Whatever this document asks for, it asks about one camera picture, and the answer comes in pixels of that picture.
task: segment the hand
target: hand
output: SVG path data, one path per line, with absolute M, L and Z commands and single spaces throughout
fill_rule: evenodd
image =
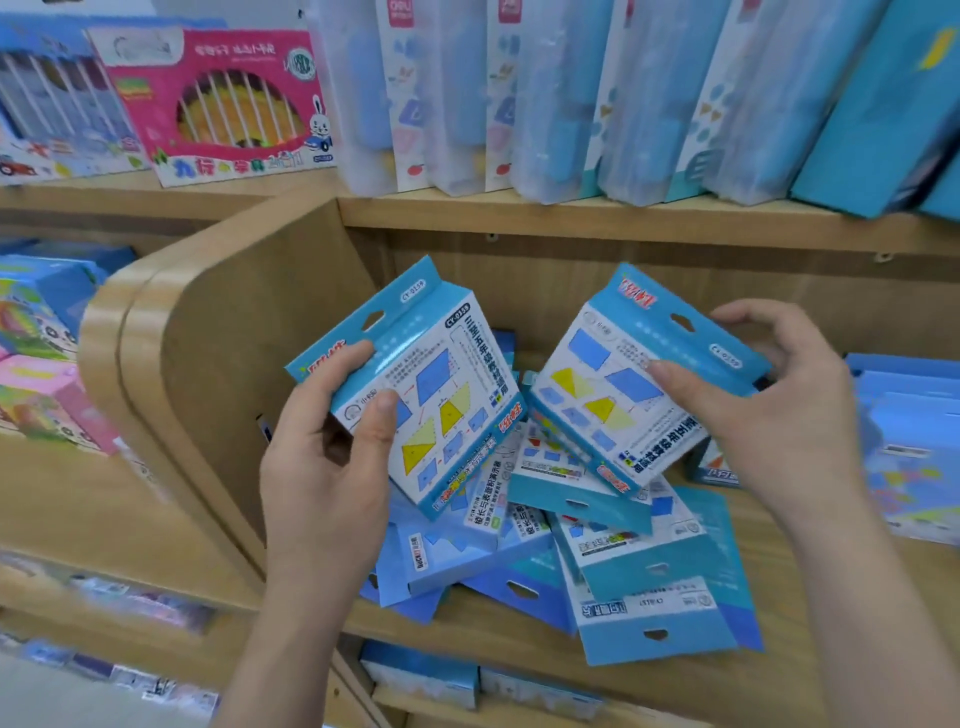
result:
M 757 348 L 778 381 L 740 398 L 677 364 L 652 362 L 660 387 L 703 423 L 741 484 L 787 530 L 841 521 L 846 506 L 866 503 L 850 372 L 820 330 L 802 309 L 777 301 L 728 303 L 710 316 L 770 326 L 776 343 Z
M 387 530 L 387 459 L 397 394 L 383 390 L 364 410 L 349 463 L 324 432 L 333 393 L 373 354 L 369 341 L 339 350 L 290 395 L 260 465 L 267 527 L 267 596 L 346 619 Z

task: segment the circular logo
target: circular logo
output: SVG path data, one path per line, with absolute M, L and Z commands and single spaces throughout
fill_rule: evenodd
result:
M 287 54 L 287 68 L 301 81 L 312 81 L 317 75 L 313 56 L 306 48 L 294 48 Z

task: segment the deli logo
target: deli logo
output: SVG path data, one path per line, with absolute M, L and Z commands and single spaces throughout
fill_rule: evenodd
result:
M 630 486 L 618 478 L 606 465 L 601 465 L 599 468 L 597 468 L 597 473 L 620 493 L 630 492 Z
M 640 286 L 630 279 L 624 279 L 620 281 L 620 285 L 616 290 L 621 296 L 633 301 L 636 303 L 636 305 L 644 310 L 649 309 L 650 306 L 657 302 L 656 296 L 649 291 L 640 288 Z
M 328 350 L 324 355 L 322 355 L 319 359 L 317 359 L 317 361 L 315 361 L 313 364 L 311 364 L 309 367 L 307 367 L 307 368 L 306 368 L 306 371 L 307 371 L 307 372 L 310 372 L 310 373 L 312 374 L 312 373 L 314 372 L 314 370 L 317 369 L 317 367 L 319 367 L 321 364 L 323 364 L 327 359 L 329 359 L 331 356 L 333 356 L 333 354 L 335 354 L 336 352 L 338 352 L 340 349 L 342 349 L 342 348 L 345 347 L 346 345 L 347 345 L 346 339 L 341 339 L 341 340 L 338 341 L 336 344 L 334 344 L 332 347 L 330 347 L 329 350 Z
M 710 344 L 710 353 L 729 367 L 733 367 L 734 369 L 743 369 L 743 362 L 719 344 Z
M 414 27 L 414 0 L 387 0 L 391 28 Z
M 518 23 L 523 15 L 523 0 L 500 0 L 498 11 L 501 23 Z
M 412 286 L 407 288 L 407 290 L 405 290 L 403 293 L 400 294 L 400 302 L 407 303 L 408 301 L 410 301 L 410 299 L 416 296 L 424 288 L 426 288 L 426 281 L 424 279 L 418 280 L 416 283 L 414 283 Z
M 444 324 L 444 326 L 446 326 L 447 328 L 453 328 L 458 321 L 460 321 L 464 316 L 467 315 L 468 311 L 470 311 L 469 302 L 464 303 L 462 306 L 460 306 L 460 308 L 455 310 L 453 314 L 450 316 L 450 318 L 446 320 L 446 323 Z
M 501 432 L 506 432 L 508 429 L 510 429 L 510 425 L 516 422 L 516 420 L 519 418 L 521 414 L 523 414 L 523 407 L 520 405 L 519 402 L 517 402 L 514 405 L 514 408 L 510 410 L 510 412 L 508 412 L 506 415 L 504 415 L 503 419 L 500 420 L 500 424 L 497 427 Z

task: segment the pink box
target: pink box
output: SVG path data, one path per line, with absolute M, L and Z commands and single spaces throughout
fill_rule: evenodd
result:
M 111 455 L 119 437 L 97 411 L 69 361 L 10 356 L 0 362 L 0 410 L 24 435 Z
M 164 187 L 335 164 L 306 31 L 87 31 Z

